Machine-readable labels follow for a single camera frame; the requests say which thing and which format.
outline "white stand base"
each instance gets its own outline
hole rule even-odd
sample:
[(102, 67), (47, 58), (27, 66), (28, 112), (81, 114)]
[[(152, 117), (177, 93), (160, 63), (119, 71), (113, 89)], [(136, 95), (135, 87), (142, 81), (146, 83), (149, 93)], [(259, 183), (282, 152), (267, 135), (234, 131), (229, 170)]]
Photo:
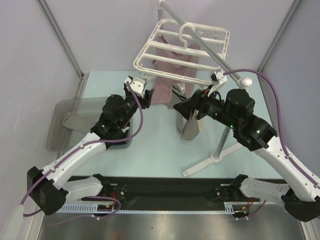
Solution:
[(243, 146), (240, 143), (236, 143), (226, 149), (224, 149), (219, 157), (215, 157), (215, 153), (212, 153), (211, 156), (209, 158), (207, 158), (206, 160), (203, 160), (202, 162), (199, 162), (198, 164), (188, 168), (187, 170), (183, 171), (183, 176), (185, 177), (189, 177), (192, 174), (195, 174), (197, 172), (199, 172), (200, 170), (208, 167), (211, 164), (219, 164), (222, 161), (223, 157), (226, 157), (230, 154), (232, 154), (233, 152), (239, 150), (240, 148), (243, 148)]

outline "pink cloth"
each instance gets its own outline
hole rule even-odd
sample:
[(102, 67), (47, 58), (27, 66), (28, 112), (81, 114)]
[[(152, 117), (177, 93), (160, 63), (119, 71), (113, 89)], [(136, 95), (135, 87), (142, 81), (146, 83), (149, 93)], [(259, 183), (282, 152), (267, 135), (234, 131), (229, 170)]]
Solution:
[[(168, 43), (163, 37), (158, 37), (157, 42), (165, 43), (165, 44)], [(200, 46), (196, 42), (193, 42), (189, 48), (199, 50)], [(156, 54), (158, 56), (165, 57), (165, 58), (176, 59), (176, 60), (181, 60), (181, 61), (190, 62), (190, 63), (198, 63), (198, 56), (184, 55), (184, 54), (180, 54), (180, 53), (176, 53), (173, 51), (164, 50), (160, 48), (156, 49)], [(194, 67), (182, 66), (182, 65), (173, 64), (173, 63), (164, 62), (164, 61), (158, 61), (158, 60), (154, 61), (154, 65), (156, 69), (159, 71), (182, 75), (182, 76), (191, 77), (191, 78), (194, 78), (197, 72), (197, 69)], [(157, 76), (154, 87), (153, 87), (154, 93), (152, 95), (151, 104), (156, 105), (156, 104), (170, 103), (172, 94), (173, 94), (171, 85), (176, 85), (180, 83), (181, 81), (176, 81), (170, 78)], [(184, 84), (185, 84), (186, 97), (190, 98), (192, 93), (194, 92), (195, 85), (187, 82), (185, 82)]]

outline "light blue tabletop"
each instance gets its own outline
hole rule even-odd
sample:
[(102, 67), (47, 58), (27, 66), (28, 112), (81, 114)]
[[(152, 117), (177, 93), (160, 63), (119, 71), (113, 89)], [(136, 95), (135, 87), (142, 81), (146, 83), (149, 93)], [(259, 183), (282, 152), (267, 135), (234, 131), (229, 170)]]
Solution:
[[(89, 75), (83, 98), (105, 97), (110, 94), (124, 94), (126, 77), (139, 76), (136, 71), (92, 71)], [(252, 78), (249, 94), (255, 100), (254, 114), (270, 123), (267, 107), (257, 77), (254, 74), (241, 74)], [(219, 91), (222, 98), (230, 89), (237, 88), (235, 82), (228, 82)], [(219, 122), (206, 117), (204, 130), (192, 141), (180, 139), (176, 130), (176, 112), (164, 105), (152, 105), (143, 111), (144, 122), (141, 132), (132, 140), (129, 148), (110, 149), (94, 157), (76, 174), (128, 177), (173, 177), (183, 178), (187, 168), (207, 159), (216, 150), (224, 130)], [(134, 115), (133, 131), (140, 124), (139, 111)], [(225, 147), (236, 143), (229, 136)], [(281, 178), (262, 158), (242, 148), (225, 157), (220, 164), (210, 165), (197, 172), (194, 178), (235, 178), (246, 174), (253, 178)]]

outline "drying rack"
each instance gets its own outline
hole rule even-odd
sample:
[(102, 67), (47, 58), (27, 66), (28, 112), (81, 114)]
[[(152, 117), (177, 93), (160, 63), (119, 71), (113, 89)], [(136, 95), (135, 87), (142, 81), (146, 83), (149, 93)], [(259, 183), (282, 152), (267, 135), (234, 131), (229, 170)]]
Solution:
[[(155, 29), (153, 30), (151, 36), (147, 40), (146, 44), (140, 51), (137, 58), (134, 60), (134, 67), (137, 69), (138, 72), (145, 73), (145, 75), (155, 75), (155, 76), (161, 76), (165, 78), (171, 78), (177, 81), (182, 82), (182, 89), (184, 83), (192, 83), (192, 84), (198, 84), (200, 86), (208, 86), (212, 84), (210, 81), (204, 81), (202, 79), (197, 78), (191, 78), (191, 77), (185, 77), (173, 73), (167, 73), (158, 71), (152, 68), (148, 68), (143, 66), (142, 60), (144, 58), (150, 59), (150, 60), (158, 60), (158, 61), (164, 61), (168, 63), (178, 64), (182, 66), (187, 67), (193, 67), (200, 70), (207, 70), (207, 71), (215, 71), (217, 69), (221, 69), (222, 71), (229, 72), (232, 70), (232, 68), (225, 62), (225, 58), (227, 56), (227, 49), (229, 45), (229, 38), (230, 33), (228, 30), (220, 27), (214, 27), (214, 26), (208, 26), (208, 25), (202, 25), (197, 23), (191, 23), (191, 22), (185, 22), (172, 8), (170, 8), (164, 0), (157, 0), (157, 8), (158, 8), (158, 24), (156, 25)], [(174, 20), (172, 19), (162, 19), (162, 11), (165, 9)], [(165, 24), (173, 24), (173, 25), (180, 25), (178, 32), (175, 31), (169, 31), (164, 30), (163, 27)], [(202, 37), (202, 30), (210, 31), (214, 33), (214, 36), (217, 36), (217, 33), (224, 33), (225, 38), (224, 39), (216, 39), (214, 38), (208, 38), (208, 37)], [(156, 38), (157, 36), (161, 35), (169, 35), (173, 37), (178, 37), (181, 42), (183, 42), (182, 46), (177, 45), (171, 45), (166, 43), (157, 42)], [(203, 50), (194, 50), (194, 49), (188, 49), (187, 48), (187, 40), (186, 39), (193, 39), (196, 41), (200, 47), (202, 47)], [(214, 52), (208, 44), (215, 44), (221, 46), (221, 52), (216, 53)], [(204, 64), (196, 64), (196, 63), (190, 63), (185, 61), (178, 61), (175, 59), (170, 59), (167, 57), (161, 57), (157, 56), (155, 54), (148, 53), (148, 50), (150, 47), (154, 48), (160, 48), (164, 50), (174, 51), (177, 53), (182, 54), (188, 54), (188, 55), (194, 55), (199, 57), (205, 57), (205, 58), (212, 58), (217, 64), (218, 67), (212, 67), (210, 65), (204, 65)], [(248, 90), (248, 87), (251, 86), (252, 80), (248, 77), (241, 78), (237, 73), (229, 74), (231, 79), (233, 79), (239, 88)], [(219, 88), (221, 88), (226, 83), (226, 77), (222, 78), (223, 80), (220, 80), (217, 85), (214, 86), (214, 90), (217, 91)], [(187, 170), (183, 171), (183, 175), (185, 177), (189, 177), (192, 174), (197, 173), (198, 171), (206, 168), (207, 166), (211, 164), (218, 164), (222, 161), (223, 157), (226, 157), (227, 155), (239, 150), (243, 146), (240, 143), (236, 143), (226, 149), (224, 149), (225, 143), (227, 141), (227, 138), (230, 134), (231, 128), (226, 126), (223, 134), (221, 136), (221, 139), (219, 141), (219, 144), (217, 146), (217, 149), (215, 152), (211, 154), (211, 156), (202, 162), (188, 168)]]

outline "metal floor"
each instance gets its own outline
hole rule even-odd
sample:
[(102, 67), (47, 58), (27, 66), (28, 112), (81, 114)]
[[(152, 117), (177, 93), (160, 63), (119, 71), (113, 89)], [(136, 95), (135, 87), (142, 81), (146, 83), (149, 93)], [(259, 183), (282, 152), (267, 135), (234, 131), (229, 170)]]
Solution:
[(276, 205), (249, 220), (231, 215), (116, 214), (109, 219), (57, 213), (44, 218), (38, 240), (305, 240), (301, 223)]

